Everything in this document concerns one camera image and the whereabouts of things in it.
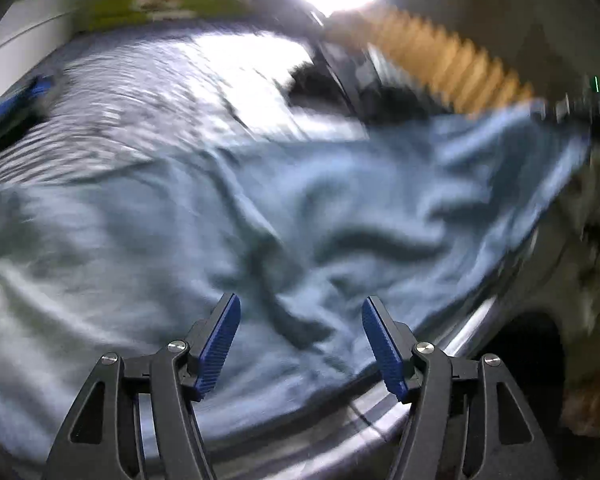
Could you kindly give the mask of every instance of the silver screw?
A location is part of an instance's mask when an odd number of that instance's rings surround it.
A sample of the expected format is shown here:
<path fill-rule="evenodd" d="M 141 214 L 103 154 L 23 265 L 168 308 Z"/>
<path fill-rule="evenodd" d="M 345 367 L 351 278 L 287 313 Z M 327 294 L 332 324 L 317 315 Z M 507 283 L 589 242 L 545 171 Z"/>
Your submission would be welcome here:
<path fill-rule="evenodd" d="M 425 341 L 416 345 L 416 350 L 424 355 L 431 354 L 434 348 L 435 347 L 431 343 L 427 343 Z"/>
<path fill-rule="evenodd" d="M 502 360 L 496 354 L 485 354 L 484 357 L 485 364 L 489 366 L 500 366 Z"/>
<path fill-rule="evenodd" d="M 100 362 L 104 365 L 112 365 L 118 360 L 118 354 L 115 352 L 107 352 L 100 358 Z"/>
<path fill-rule="evenodd" d="M 179 339 L 176 339 L 176 341 L 171 341 L 167 345 L 167 350 L 169 352 L 177 354 L 178 352 L 182 352 L 186 347 L 187 347 L 187 344 L 184 341 L 180 341 Z"/>

